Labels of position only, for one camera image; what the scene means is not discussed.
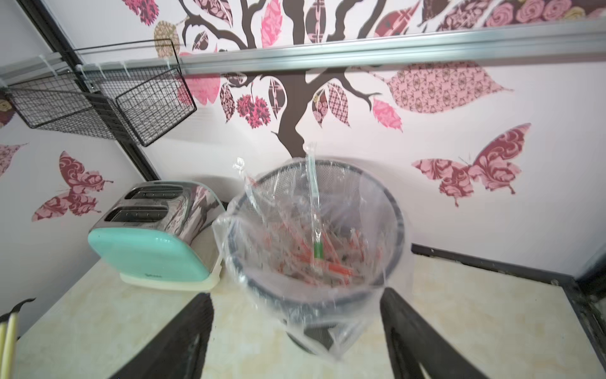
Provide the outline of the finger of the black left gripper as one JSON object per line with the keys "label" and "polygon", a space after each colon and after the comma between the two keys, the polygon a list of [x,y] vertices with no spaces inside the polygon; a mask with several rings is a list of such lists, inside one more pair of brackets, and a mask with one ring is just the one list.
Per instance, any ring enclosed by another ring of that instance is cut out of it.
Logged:
{"label": "finger of the black left gripper", "polygon": [[27,298],[27,299],[21,301],[20,303],[17,303],[10,312],[3,314],[0,317],[0,323],[1,324],[7,323],[9,321],[9,318],[11,315],[18,314],[21,311],[21,308],[23,305],[25,305],[26,303],[33,303],[35,300],[36,300],[36,298]]}

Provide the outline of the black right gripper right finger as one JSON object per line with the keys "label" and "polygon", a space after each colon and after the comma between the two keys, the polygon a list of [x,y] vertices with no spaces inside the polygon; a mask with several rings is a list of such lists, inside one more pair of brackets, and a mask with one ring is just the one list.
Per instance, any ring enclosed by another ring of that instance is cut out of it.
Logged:
{"label": "black right gripper right finger", "polygon": [[394,289],[384,289],[380,314],[396,378],[485,378]]}

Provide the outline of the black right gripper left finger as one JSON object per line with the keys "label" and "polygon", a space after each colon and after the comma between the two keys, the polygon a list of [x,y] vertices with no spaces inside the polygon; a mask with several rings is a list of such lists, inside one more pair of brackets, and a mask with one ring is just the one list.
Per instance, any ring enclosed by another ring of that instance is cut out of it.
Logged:
{"label": "black right gripper left finger", "polygon": [[215,310],[211,295],[196,295],[113,378],[200,378]]}

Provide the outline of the chopsticks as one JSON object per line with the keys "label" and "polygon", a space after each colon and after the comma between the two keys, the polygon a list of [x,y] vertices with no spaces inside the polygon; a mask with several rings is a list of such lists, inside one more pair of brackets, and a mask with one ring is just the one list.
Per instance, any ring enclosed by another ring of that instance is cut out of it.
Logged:
{"label": "chopsticks", "polygon": [[18,312],[1,316],[1,379],[12,377],[18,338],[18,319]]}

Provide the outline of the clear chopstick wrapper green tip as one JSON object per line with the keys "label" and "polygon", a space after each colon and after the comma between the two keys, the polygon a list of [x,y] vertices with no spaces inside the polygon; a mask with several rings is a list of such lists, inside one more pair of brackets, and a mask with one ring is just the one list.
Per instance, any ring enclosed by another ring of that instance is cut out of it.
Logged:
{"label": "clear chopstick wrapper green tip", "polygon": [[309,184],[313,257],[315,260],[323,260],[324,245],[321,221],[320,191],[317,179],[316,145],[314,143],[309,143],[304,147],[304,150],[306,152],[306,175]]}

